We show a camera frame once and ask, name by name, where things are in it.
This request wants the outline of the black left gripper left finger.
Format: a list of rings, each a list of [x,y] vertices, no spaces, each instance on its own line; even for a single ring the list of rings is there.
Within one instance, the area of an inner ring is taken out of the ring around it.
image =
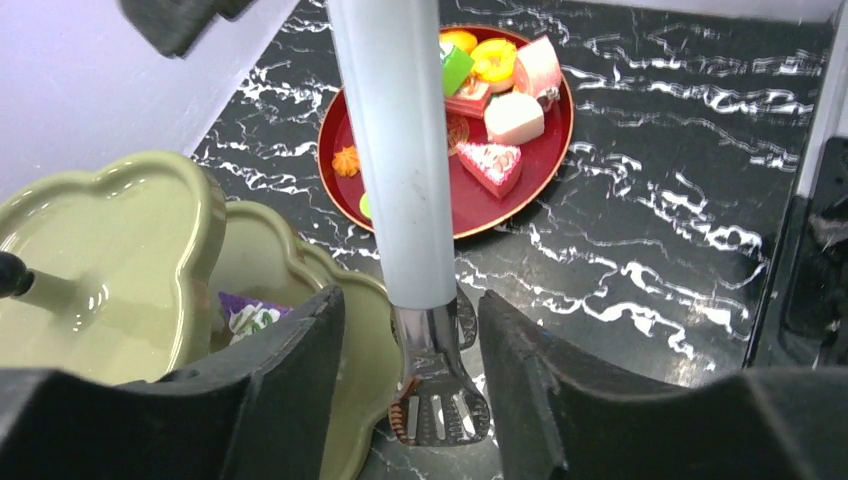
[[[316,479],[344,336],[328,286],[283,320],[148,383],[1,373],[5,479]]]

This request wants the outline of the white plastic tongs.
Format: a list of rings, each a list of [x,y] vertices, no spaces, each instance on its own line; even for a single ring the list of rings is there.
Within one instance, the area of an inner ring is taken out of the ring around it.
[[[480,442],[490,413],[459,345],[438,5],[327,9],[403,354],[390,426],[412,446]]]

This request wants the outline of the white sugared cake piece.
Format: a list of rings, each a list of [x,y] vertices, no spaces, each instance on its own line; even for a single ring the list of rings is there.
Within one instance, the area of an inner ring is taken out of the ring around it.
[[[545,131],[544,111],[527,94],[510,92],[494,98],[484,111],[489,142],[522,145]]]

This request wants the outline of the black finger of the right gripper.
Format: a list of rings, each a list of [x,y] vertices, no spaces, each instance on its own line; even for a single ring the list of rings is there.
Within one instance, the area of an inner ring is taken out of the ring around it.
[[[183,57],[217,17],[237,19],[253,0],[119,0],[129,23],[166,58]]]

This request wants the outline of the red layered cake square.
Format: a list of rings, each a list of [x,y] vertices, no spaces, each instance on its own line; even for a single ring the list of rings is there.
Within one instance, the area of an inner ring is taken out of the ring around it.
[[[455,94],[445,99],[445,107],[449,113],[482,119],[490,97],[490,85],[470,76]]]

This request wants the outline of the red round lacquer tray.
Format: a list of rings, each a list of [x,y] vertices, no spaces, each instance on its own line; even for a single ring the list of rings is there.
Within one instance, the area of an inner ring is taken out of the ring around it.
[[[460,142],[482,144],[487,140],[484,121],[455,111],[448,111],[448,152],[452,196],[453,237],[460,239],[487,230],[519,212],[533,201],[551,182],[562,165],[574,125],[574,100],[562,74],[560,99],[545,114],[544,133],[519,147],[520,173],[512,188],[501,198],[491,193],[468,171],[457,153]],[[362,176],[342,176],[333,160],[339,153],[354,147],[352,127],[344,93],[331,101],[318,135],[316,154],[324,188],[336,207],[356,225],[373,230],[370,210],[362,201],[365,188]]]

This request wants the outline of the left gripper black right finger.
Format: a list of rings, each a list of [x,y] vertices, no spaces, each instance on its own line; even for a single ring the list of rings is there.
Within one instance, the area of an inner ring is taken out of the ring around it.
[[[847,372],[754,368],[698,388],[635,374],[497,293],[479,342],[507,479],[843,479]]]

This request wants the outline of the purple frosted cake slice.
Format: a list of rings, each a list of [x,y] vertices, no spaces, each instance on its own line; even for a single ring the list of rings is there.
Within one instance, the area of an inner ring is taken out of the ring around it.
[[[240,341],[288,316],[292,307],[219,292],[223,332],[229,344]]]

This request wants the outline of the pink sprinkled cake slice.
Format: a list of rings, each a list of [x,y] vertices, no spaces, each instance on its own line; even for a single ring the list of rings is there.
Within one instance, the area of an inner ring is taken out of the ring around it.
[[[522,151],[518,146],[461,142],[456,153],[463,167],[499,200],[513,190],[522,173]]]

